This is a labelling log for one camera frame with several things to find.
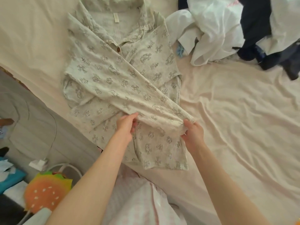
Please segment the person's right hand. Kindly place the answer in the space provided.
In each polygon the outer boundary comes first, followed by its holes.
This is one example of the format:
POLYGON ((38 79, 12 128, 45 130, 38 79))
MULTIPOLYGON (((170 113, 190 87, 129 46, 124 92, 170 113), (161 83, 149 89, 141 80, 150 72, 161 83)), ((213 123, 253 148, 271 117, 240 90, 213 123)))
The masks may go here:
POLYGON ((207 148, 204 142, 204 130, 197 123, 193 122, 194 126, 192 128, 186 128, 186 132, 181 135, 187 150, 191 155, 198 154, 201 150, 207 148))

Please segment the burger shaped cushion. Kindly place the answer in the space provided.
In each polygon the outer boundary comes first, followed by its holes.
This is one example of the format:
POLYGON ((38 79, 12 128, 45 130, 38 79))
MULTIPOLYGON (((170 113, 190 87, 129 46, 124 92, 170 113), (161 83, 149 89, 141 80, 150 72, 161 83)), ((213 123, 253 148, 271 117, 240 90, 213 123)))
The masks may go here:
POLYGON ((72 189, 72 179, 58 172, 38 173, 26 186, 25 211, 36 214, 43 208, 53 212, 72 189))

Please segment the person's left hand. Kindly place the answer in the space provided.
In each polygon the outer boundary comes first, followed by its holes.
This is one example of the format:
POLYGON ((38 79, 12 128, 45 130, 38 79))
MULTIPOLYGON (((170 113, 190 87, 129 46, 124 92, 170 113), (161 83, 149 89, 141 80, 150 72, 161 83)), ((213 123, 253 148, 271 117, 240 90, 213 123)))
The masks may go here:
POLYGON ((117 134, 122 141, 128 145, 133 139, 132 134, 137 127, 137 118, 135 122, 123 121, 122 117, 117 121, 117 134))

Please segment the light blue cloth piece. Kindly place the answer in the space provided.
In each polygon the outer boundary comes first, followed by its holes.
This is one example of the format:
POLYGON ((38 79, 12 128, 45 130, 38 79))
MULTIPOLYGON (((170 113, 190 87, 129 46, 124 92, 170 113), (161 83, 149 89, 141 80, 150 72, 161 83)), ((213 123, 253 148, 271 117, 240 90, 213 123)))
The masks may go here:
POLYGON ((176 55, 180 58, 186 56, 185 49, 180 43, 178 43, 178 46, 177 46, 177 49, 176 49, 176 55))

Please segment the cream bed sheet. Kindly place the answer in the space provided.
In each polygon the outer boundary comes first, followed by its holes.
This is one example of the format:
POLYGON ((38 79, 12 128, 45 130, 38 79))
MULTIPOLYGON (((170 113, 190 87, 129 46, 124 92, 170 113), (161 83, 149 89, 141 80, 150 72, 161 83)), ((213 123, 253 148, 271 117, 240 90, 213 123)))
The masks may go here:
MULTIPOLYGON (((78 130, 60 83, 68 58, 66 15, 78 0, 0 0, 0 66, 78 130)), ((204 128, 226 172, 273 225, 300 218, 300 79, 280 67, 260 71, 237 61, 193 67, 180 106, 204 128)))

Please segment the person's pink pajama clothing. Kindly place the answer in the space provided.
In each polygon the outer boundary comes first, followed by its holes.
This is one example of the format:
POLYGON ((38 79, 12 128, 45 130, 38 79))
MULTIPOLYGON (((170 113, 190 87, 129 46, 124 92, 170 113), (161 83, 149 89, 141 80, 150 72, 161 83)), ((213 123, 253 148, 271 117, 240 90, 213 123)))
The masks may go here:
POLYGON ((101 225, 187 225, 166 193, 121 164, 101 225))

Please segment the white power adapter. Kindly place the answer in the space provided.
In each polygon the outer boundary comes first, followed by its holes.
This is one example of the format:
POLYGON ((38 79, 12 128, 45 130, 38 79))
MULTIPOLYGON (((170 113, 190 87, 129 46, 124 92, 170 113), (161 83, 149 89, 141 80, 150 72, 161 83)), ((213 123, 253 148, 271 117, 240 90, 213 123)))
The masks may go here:
POLYGON ((48 160, 47 159, 33 160, 29 163, 28 166, 39 172, 42 172, 42 171, 47 170, 48 160))

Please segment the cream printed pajama shirt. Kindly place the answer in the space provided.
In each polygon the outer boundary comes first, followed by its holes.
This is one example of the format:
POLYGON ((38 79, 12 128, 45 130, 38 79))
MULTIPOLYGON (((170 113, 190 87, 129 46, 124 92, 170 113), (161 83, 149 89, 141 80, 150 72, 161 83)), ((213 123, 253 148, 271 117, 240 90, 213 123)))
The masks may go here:
POLYGON ((68 14, 63 93, 76 128, 104 149, 117 120, 139 113, 123 162, 188 170, 181 73, 165 18, 145 0, 79 0, 68 14))

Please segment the person's left forearm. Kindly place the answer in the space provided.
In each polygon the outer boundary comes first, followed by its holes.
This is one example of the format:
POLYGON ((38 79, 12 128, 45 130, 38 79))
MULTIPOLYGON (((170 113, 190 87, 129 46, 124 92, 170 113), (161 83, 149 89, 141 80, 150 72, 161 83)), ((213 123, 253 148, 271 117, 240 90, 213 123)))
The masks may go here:
POLYGON ((118 130, 45 225, 100 225, 132 134, 118 130))

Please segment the person's right forearm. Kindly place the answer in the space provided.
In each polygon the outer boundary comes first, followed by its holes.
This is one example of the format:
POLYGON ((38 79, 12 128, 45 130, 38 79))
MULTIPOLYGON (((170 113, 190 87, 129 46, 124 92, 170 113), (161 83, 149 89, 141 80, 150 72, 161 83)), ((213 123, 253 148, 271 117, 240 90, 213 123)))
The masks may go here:
POLYGON ((271 225, 203 144, 185 141, 222 225, 271 225))

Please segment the teal box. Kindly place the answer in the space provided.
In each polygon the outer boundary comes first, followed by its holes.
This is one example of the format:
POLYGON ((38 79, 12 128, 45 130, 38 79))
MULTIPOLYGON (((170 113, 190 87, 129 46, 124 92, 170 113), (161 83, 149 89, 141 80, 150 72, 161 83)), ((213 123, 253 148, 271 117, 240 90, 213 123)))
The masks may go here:
POLYGON ((24 180, 26 173, 8 159, 0 157, 0 195, 24 180))

